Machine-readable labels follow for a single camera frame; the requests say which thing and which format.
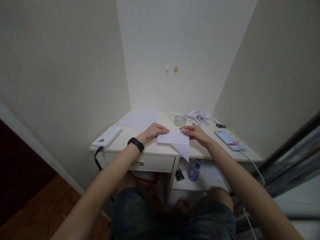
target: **drawer handle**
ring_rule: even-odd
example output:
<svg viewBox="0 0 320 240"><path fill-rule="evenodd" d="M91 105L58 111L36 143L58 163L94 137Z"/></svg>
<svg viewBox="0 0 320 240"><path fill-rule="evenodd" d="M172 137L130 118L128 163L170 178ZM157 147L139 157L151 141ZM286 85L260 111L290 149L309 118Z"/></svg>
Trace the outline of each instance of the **drawer handle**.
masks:
<svg viewBox="0 0 320 240"><path fill-rule="evenodd" d="M133 166L143 166L144 165L144 162L138 162L138 161L134 161Z"/></svg>

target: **hand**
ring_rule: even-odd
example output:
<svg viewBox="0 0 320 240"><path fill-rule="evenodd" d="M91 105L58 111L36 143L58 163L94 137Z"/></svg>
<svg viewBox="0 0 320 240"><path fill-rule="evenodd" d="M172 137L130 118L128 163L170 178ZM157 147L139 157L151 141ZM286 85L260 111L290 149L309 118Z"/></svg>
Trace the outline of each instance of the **hand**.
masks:
<svg viewBox="0 0 320 240"><path fill-rule="evenodd" d="M166 134L168 132L170 132L170 130L165 128L164 126L158 123L152 123L150 127L148 127L147 130L137 136L136 139L142 142L143 145L145 145L152 139L156 138L158 134Z"/></svg>
<svg viewBox="0 0 320 240"><path fill-rule="evenodd" d="M214 141L199 126L184 126L181 127L180 130L182 130L185 135L190 136L190 140L197 140L200 145L205 148L210 141Z"/></svg>

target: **desk drawer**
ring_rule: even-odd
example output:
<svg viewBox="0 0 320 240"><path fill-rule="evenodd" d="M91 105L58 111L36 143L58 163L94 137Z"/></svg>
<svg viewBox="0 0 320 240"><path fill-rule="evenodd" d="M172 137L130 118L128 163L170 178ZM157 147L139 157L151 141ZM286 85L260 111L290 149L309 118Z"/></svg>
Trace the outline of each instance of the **desk drawer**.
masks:
<svg viewBox="0 0 320 240"><path fill-rule="evenodd" d="M117 155L118 153L102 152L97 155L97 159L103 168ZM173 163L174 157L139 155L129 170L171 173Z"/></svg>

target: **left hand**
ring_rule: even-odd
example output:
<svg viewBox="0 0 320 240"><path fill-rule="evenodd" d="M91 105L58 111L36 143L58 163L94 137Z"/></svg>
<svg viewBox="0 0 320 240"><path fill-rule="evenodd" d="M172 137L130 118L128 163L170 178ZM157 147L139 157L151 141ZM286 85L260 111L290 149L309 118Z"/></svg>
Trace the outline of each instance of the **left hand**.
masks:
<svg viewBox="0 0 320 240"><path fill-rule="evenodd" d="M152 139L156 138L158 134L166 134L170 132L169 129L165 128L164 126L158 123L152 123L147 130L141 133L136 139L142 142L143 145L152 141Z"/></svg>

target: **red object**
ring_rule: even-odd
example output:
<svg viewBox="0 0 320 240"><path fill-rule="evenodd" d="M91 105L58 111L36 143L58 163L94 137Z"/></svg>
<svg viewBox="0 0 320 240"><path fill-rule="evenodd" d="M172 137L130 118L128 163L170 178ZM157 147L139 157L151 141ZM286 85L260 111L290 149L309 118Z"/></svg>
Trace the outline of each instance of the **red object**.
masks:
<svg viewBox="0 0 320 240"><path fill-rule="evenodd" d="M153 180L139 178L139 177L134 177L134 178L139 182L144 182L144 183L149 183L149 184L157 184L157 182L160 181L160 173L154 172L152 177L153 177Z"/></svg>

